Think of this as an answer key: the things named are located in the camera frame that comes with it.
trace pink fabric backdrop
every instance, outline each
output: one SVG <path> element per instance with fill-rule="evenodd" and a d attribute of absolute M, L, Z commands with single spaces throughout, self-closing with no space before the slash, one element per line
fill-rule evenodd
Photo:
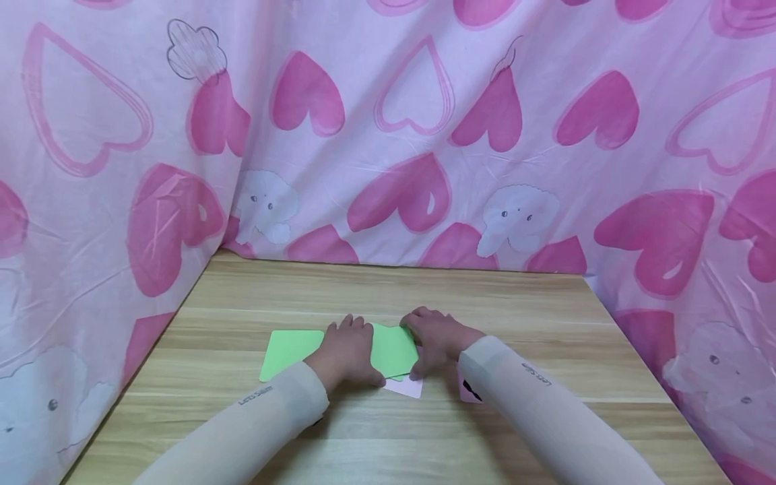
<path fill-rule="evenodd" d="M 776 0 L 29 0 L 0 20 L 0 468 L 57 483 L 208 258 L 584 274 L 776 483 Z"/>

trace hand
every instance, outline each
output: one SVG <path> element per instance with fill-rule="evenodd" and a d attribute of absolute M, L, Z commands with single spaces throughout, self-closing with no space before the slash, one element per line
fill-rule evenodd
<path fill-rule="evenodd" d="M 335 322 L 331 322 L 320 347 L 304 359 L 318 375 L 327 393 L 343 380 L 385 386 L 385 377 L 372 367 L 370 361 L 374 334 L 374 327 L 365 324 L 363 317 L 353 318 L 348 314 L 339 328 Z"/>
<path fill-rule="evenodd" d="M 434 367 L 448 360 L 458 360 L 461 352 L 485 336 L 481 331 L 467 327 L 450 314 L 437 310 L 416 308 L 401 319 L 402 327 L 410 329 L 415 340 L 423 346 L 423 353 L 410 371 L 410 379 L 422 379 Z"/>

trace wrist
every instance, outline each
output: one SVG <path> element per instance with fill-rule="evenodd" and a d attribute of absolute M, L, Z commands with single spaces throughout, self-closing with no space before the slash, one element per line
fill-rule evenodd
<path fill-rule="evenodd" d="M 474 345 L 474 342 L 480 340 L 485 334 L 476 328 L 467 327 L 461 324 L 455 334 L 453 335 L 451 345 L 448 348 L 447 356 L 451 360 L 458 361 L 461 352 Z"/>
<path fill-rule="evenodd" d="M 330 394 L 345 380 L 345 372 L 343 372 L 336 356 L 327 355 L 320 349 L 304 359 L 304 363 L 318 376 L 320 383 L 326 389 L 326 394 Z"/>

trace cartoon elephant print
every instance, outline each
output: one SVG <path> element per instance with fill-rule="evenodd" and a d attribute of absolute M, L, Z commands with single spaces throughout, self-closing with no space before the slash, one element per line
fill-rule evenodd
<path fill-rule="evenodd" d="M 280 175 L 269 170 L 243 171 L 237 194 L 238 244 L 250 242 L 254 230 L 273 244 L 289 241 L 291 227 L 286 221 L 296 215 L 299 196 Z"/>
<path fill-rule="evenodd" d="M 87 392 L 86 376 L 84 361 L 58 345 L 0 379 L 0 481 L 59 483 L 70 463 L 57 454 L 89 438 L 116 396 L 107 383 Z"/>
<path fill-rule="evenodd" d="M 507 240 L 517 252 L 536 251 L 541 243 L 539 235 L 553 223 L 559 210 L 557 197 L 531 185 L 498 189 L 485 202 L 485 231 L 477 255 L 488 258 Z"/>

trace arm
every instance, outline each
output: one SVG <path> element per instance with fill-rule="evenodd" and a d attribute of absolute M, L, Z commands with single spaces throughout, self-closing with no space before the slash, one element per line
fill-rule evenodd
<path fill-rule="evenodd" d="M 448 359 L 458 360 L 483 402 L 509 421 L 559 483 L 663 484 L 639 453 L 582 401 L 497 338 L 425 307 L 402 324 L 424 348 L 411 378 Z"/>
<path fill-rule="evenodd" d="M 288 441 L 320 419 L 343 380 L 385 384 L 369 363 L 372 325 L 361 317 L 331 324 L 324 341 L 170 448 L 135 485 L 245 485 Z"/>

